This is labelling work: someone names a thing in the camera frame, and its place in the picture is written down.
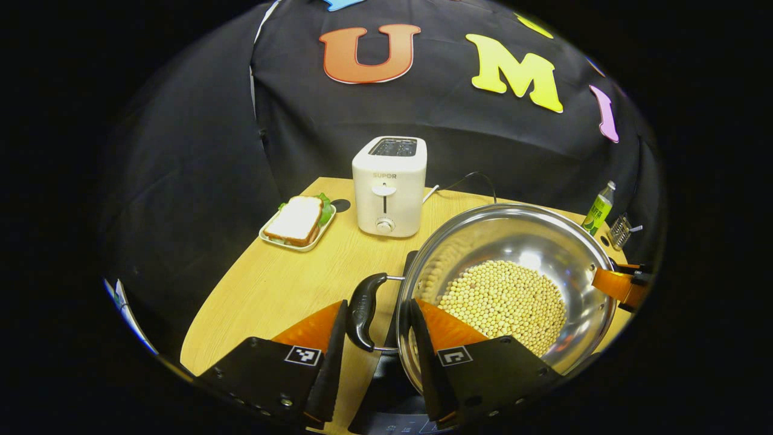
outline white toaster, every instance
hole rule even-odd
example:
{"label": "white toaster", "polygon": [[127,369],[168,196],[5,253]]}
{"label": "white toaster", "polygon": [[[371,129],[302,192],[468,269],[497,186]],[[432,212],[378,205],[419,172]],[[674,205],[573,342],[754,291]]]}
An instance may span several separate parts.
{"label": "white toaster", "polygon": [[427,143],[403,136],[379,136],[352,160],[357,224],[365,232],[408,237],[419,231]]}

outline letter m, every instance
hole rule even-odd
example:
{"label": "letter m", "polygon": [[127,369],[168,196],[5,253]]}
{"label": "letter m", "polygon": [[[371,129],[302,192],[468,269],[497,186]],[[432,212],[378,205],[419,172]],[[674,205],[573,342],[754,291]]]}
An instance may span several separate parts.
{"label": "letter m", "polygon": [[472,33],[466,38],[478,47],[480,58],[480,73],[472,78],[473,86],[504,94],[507,92],[507,85],[499,79],[501,70],[510,83],[512,92],[519,98],[526,94],[529,85],[534,82],[534,90],[529,93],[534,104],[557,113],[564,111],[564,106],[558,101],[556,81],[553,79],[555,67],[547,59],[527,53],[523,61],[518,62],[496,39]]}

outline green bottle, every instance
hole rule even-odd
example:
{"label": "green bottle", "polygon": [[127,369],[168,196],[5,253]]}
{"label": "green bottle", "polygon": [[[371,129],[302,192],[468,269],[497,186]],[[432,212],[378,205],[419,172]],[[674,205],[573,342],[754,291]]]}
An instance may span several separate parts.
{"label": "green bottle", "polygon": [[588,211],[582,223],[582,228],[591,233],[591,235],[596,235],[596,231],[604,223],[604,219],[607,218],[609,211],[612,209],[612,194],[614,192],[615,182],[610,180],[607,186],[598,193],[596,200],[593,201],[591,210]]}

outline white plate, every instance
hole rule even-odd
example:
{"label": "white plate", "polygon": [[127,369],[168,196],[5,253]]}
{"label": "white plate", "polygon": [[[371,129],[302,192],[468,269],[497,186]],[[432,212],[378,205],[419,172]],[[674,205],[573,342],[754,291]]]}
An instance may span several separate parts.
{"label": "white plate", "polygon": [[315,238],[313,242],[309,243],[306,246],[285,245],[284,243],[271,240],[268,236],[266,236],[265,233],[263,233],[263,230],[265,230],[268,227],[268,225],[270,225],[271,222],[273,222],[274,219],[277,218],[277,216],[279,215],[279,211],[277,211],[274,214],[274,216],[272,216],[271,219],[269,219],[268,222],[266,222],[266,224],[263,225],[263,227],[261,228],[261,232],[260,234],[258,234],[258,236],[264,241],[267,241],[272,245],[281,246],[282,248],[292,249],[293,251],[298,251],[298,252],[311,251],[317,245],[317,242],[319,241],[319,239],[322,238],[322,235],[325,233],[325,230],[328,229],[330,222],[333,222],[333,218],[335,217],[335,205],[330,204],[330,207],[333,209],[333,214],[330,215],[330,219],[328,219],[327,223],[322,225],[322,228],[319,229],[319,234],[317,234],[317,238]]}

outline pot handle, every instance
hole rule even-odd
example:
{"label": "pot handle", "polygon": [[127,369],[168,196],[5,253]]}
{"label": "pot handle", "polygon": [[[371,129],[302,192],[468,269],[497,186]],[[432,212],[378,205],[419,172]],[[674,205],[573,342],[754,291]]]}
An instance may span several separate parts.
{"label": "pot handle", "polygon": [[377,348],[370,339],[369,332],[370,323],[376,313],[376,291],[388,279],[402,281],[405,277],[389,276],[386,273],[368,276],[354,289],[352,299],[346,308],[346,335],[355,346],[364,351],[397,351],[395,348]]}

